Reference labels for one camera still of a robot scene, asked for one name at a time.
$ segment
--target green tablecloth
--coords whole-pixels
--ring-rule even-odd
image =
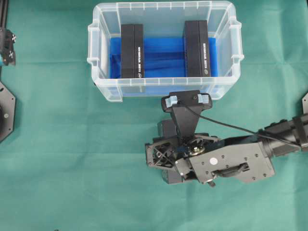
[[[99,0],[11,0],[16,67],[2,82],[17,97],[15,131],[0,144],[0,230],[307,230],[308,154],[273,160],[276,176],[214,189],[167,185],[143,144],[169,118],[159,98],[109,103],[86,62]],[[204,115],[257,130],[301,113],[308,91],[305,0],[236,0],[242,74]],[[200,121],[197,132],[244,133]]]

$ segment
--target clear plastic bin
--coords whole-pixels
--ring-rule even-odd
[[[187,20],[207,20],[209,37],[216,39],[218,77],[110,78],[110,39],[121,37],[121,24],[143,24],[144,37],[180,37]],[[241,74],[241,26],[234,5],[228,1],[99,4],[88,27],[87,61],[92,79],[111,102],[122,102],[123,97],[166,96],[181,90],[200,90],[218,100]]]

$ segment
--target black metal plate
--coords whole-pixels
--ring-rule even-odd
[[[14,129],[15,97],[0,82],[0,106],[3,111],[3,127],[0,130],[0,142],[4,140]]]

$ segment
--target black box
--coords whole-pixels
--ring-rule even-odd
[[[210,77],[207,21],[185,21],[186,77]]]
[[[144,77],[143,25],[121,25],[121,78]]]

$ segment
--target blue plastic liner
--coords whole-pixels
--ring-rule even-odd
[[[211,76],[218,76],[216,39],[209,38]],[[112,38],[110,78],[121,78],[121,38]],[[144,38],[144,76],[185,77],[185,49],[182,37]]]

